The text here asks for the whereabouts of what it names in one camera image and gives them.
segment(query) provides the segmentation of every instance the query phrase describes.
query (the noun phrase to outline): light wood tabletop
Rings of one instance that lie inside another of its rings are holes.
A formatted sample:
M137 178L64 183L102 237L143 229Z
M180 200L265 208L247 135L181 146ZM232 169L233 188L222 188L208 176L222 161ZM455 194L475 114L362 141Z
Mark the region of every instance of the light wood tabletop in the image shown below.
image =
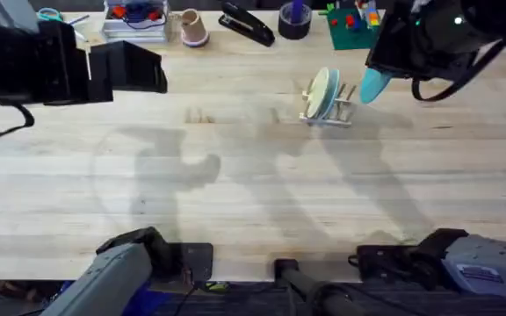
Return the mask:
M506 52L443 102L420 104L396 80L352 128L309 127L309 80L331 67L359 83L368 52L334 51L325 17L290 41L277 12L256 14L270 48L218 25L219 12L202 13L204 48L177 30L146 46L168 94L31 106L36 126L0 139L0 279L75 279L102 242L145 226L211 242L217 280L271 280L278 257L353 280L357 245L416 243L436 227L506 240ZM98 42L95 22L77 29ZM0 107L0 129L21 119Z

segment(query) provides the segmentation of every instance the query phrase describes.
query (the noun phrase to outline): black stapler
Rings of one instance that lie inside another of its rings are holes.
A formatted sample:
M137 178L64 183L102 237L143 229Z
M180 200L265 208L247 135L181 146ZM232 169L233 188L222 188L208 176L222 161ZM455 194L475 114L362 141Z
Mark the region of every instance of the black stapler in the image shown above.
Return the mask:
M224 12L224 15L218 19L221 25L266 47L274 43L274 34L272 34L271 29L251 13L237 6L237 4L223 1L221 10Z

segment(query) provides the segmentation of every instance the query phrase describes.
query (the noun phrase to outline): label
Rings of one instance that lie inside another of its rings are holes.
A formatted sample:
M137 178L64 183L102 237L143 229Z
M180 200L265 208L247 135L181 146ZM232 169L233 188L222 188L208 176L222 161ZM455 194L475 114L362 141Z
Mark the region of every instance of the label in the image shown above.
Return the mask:
M456 264L456 269L467 279L503 283L501 275L493 268L470 264Z

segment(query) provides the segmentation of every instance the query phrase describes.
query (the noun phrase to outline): beige cup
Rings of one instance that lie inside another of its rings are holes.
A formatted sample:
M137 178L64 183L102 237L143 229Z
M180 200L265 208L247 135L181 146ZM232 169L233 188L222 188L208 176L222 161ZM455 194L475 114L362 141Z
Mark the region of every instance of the beige cup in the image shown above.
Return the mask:
M189 47L203 46L208 41L208 32L204 28L198 11L187 9L181 14L181 40Z

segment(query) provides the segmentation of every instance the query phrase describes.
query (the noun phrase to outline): black cable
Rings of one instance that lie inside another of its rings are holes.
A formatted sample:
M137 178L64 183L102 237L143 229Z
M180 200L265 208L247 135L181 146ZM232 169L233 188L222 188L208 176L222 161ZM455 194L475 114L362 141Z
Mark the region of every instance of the black cable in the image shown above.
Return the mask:
M148 25L148 26L144 26L144 27L135 27L133 25L130 25L133 22L130 22L127 18L122 18L122 20L124 21L124 23L126 23L126 25L130 26L134 30L147 30L147 29L150 29L152 27L157 27L157 26L165 25L167 23L167 18L165 18L165 21L163 21L162 23L158 23L158 24L154 24L154 25Z
M349 255L347 258L347 262L351 265L351 267L358 268L358 256L357 255Z
M398 304L398 303L392 302L390 300L387 300L385 298L382 298L382 297L380 297L378 295L371 294L370 292L368 292L366 290L363 290L363 289L360 289L357 286L354 286L354 285L351 285L351 284L333 284L333 285L334 286L337 285L338 287L342 287L342 288L353 289L354 291L358 291L359 293L367 296L368 298L372 298L373 300L375 300L377 302L380 302L383 305L388 305L388 306L396 308L396 309L398 309L400 311L404 311L404 312L407 312L407 313L410 313L410 314L414 314L416 316L428 316L426 313L418 312L418 311L413 310L413 309L411 309L409 307L406 307L405 305Z
M194 293L196 290L197 290L196 286L193 285L192 289L186 293L186 295L184 296L184 298L181 301L181 303L179 303L179 305L177 306L177 310L175 311L175 313L173 314L173 316L178 316L178 314L183 309L183 305L184 305L184 302L186 302L186 299L188 299L192 295L192 293Z
M253 295L253 294L263 294L263 293L265 293L267 291L272 291L272 290L278 290L279 292L281 292L282 288L277 287L277 285L275 283L273 283L273 284L265 287L264 289L257 290L257 291L252 291L250 293L250 295Z
M298 312L296 311L296 302L294 301L294 291L290 284L288 284L287 292L288 292L288 305L290 306L289 309L290 316L297 316Z
M458 92L458 90L462 89L465 85L467 85L472 79L474 79L497 55L505 48L505 44L501 41L494 44L482 57L476 62L460 79L454 82L450 87L446 88L446 90L440 92L434 97L423 98L421 96L421 91L419 90L419 85L421 80L413 79L411 83L411 92L413 93L413 97L419 101L426 102L436 102L440 100L444 100L447 97L453 95Z
M21 114L23 114L23 118L25 118L25 123L22 126L11 127L6 131L0 132L0 137L5 136L9 133L16 132L19 129L34 126L34 116L22 104L11 104L10 106L14 107L18 111L20 111Z
M44 312L45 308L39 308L39 309L35 309L34 311L30 311L30 312L24 312L22 314L17 314L15 316L28 316L28 315L34 315L36 313L41 313L41 312Z

